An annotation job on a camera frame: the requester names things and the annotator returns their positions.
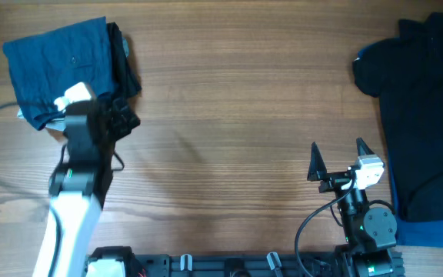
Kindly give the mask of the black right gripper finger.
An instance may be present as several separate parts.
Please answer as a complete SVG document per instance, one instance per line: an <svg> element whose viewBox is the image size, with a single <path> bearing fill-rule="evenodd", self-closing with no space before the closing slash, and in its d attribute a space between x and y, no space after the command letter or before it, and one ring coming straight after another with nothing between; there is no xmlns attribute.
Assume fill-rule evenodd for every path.
<svg viewBox="0 0 443 277"><path fill-rule="evenodd" d="M356 146L357 146L357 153L358 156L363 155L374 155L375 153L368 147L368 145L365 143L363 138L358 137L356 138Z"/></svg>
<svg viewBox="0 0 443 277"><path fill-rule="evenodd" d="M307 180L310 182L321 181L327 175L327 168L316 142L311 144L311 158L308 168Z"/></svg>

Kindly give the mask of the blue denim shorts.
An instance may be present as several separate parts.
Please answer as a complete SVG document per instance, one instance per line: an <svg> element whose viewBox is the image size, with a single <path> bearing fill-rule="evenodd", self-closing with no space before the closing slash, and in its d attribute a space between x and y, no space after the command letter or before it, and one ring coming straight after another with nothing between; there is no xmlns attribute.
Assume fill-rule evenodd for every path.
<svg viewBox="0 0 443 277"><path fill-rule="evenodd" d="M62 117L54 101L73 85L84 82L96 95L117 87L105 17L6 42L2 51L22 115L37 130Z"/></svg>

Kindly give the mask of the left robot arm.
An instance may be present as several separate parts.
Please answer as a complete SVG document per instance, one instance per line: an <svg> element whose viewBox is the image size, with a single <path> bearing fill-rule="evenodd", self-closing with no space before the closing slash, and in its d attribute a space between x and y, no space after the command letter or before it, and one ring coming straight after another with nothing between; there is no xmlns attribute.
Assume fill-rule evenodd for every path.
<svg viewBox="0 0 443 277"><path fill-rule="evenodd" d="M115 168L116 142L141 124L128 100L94 98L67 106L67 139L49 179L48 221L34 276L80 276Z"/></svg>

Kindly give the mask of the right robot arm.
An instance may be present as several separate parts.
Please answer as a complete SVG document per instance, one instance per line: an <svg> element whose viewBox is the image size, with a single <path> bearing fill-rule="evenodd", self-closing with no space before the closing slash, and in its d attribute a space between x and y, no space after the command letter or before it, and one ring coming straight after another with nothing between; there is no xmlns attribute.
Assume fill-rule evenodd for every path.
<svg viewBox="0 0 443 277"><path fill-rule="evenodd" d="M403 276L397 245L395 210L382 200L370 201L366 188L379 183L385 164L363 141L356 139L358 157L341 172L329 172L316 143L311 144L307 180L320 182L320 193L332 192L345 234L344 245L335 247L327 258L329 276Z"/></svg>

